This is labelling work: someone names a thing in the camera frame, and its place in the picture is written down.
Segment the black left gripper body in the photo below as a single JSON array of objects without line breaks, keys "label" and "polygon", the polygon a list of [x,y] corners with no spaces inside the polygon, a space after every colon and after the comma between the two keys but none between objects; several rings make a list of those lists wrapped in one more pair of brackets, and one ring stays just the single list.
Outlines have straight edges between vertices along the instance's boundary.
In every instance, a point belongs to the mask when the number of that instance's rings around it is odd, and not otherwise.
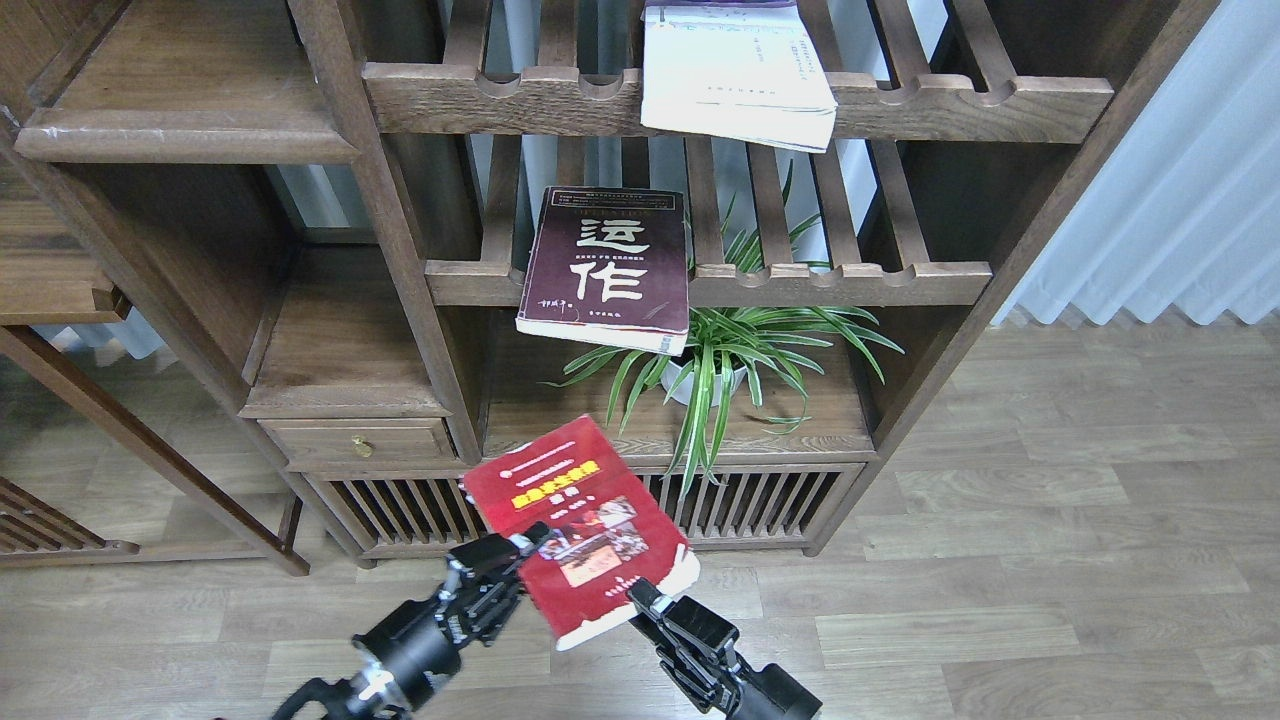
[{"label": "black left gripper body", "polygon": [[353,637],[367,661],[353,679],[353,705],[424,706],[460,671],[462,648],[494,642],[522,593],[515,565],[484,574],[451,570],[433,597],[406,601]]}]

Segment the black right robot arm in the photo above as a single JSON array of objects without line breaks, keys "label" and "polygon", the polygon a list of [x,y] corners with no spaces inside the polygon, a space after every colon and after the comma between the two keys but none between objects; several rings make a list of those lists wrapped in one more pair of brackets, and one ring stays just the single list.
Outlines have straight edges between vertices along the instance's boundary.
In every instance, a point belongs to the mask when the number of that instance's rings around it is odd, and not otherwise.
[{"label": "black right robot arm", "polygon": [[727,719],[815,719],[822,702],[780,665],[756,671],[736,652],[740,632],[690,597],[673,600],[640,579],[628,597],[631,624],[654,646],[660,666],[700,712]]}]

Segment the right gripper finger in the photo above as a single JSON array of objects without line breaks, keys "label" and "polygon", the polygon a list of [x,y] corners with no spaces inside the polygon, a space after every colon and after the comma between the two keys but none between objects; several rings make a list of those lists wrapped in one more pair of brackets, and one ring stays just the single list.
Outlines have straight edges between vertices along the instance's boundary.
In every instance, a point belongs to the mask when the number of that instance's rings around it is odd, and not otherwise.
[{"label": "right gripper finger", "polygon": [[631,619],[658,650],[684,661],[735,661],[739,629],[690,597],[675,600],[641,578],[627,596],[637,610]]}]

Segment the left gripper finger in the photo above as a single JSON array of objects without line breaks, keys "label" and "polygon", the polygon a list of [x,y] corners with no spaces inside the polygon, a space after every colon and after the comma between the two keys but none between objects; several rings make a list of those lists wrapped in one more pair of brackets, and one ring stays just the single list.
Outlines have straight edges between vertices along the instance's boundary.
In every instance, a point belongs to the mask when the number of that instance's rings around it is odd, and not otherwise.
[{"label": "left gripper finger", "polygon": [[470,585],[508,577],[552,536],[553,530],[545,523],[536,521],[522,534],[504,537],[493,533],[456,546],[447,555],[447,584]]}]

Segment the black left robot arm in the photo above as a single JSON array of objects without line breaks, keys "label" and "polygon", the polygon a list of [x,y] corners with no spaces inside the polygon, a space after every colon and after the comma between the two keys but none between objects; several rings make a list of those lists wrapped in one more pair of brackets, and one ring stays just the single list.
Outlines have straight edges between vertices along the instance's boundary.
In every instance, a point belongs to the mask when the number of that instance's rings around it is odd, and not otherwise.
[{"label": "black left robot arm", "polygon": [[365,634],[352,638],[364,666],[334,684],[312,678],[274,712],[292,719],[317,702],[329,719],[410,719],[461,669],[460,652],[489,646],[524,593],[520,568],[552,536],[543,521],[522,534],[489,534],[454,547],[435,593],[408,600]]}]

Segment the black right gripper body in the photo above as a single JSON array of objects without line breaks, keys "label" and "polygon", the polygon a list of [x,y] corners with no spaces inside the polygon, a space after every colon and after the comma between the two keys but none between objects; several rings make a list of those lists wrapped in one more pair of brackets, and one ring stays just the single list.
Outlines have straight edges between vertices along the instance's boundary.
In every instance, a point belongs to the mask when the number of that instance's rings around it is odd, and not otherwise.
[{"label": "black right gripper body", "polygon": [[818,719],[822,702],[780,665],[754,670],[735,661],[684,661],[657,650],[660,666],[686,698],[705,714],[727,719]]}]

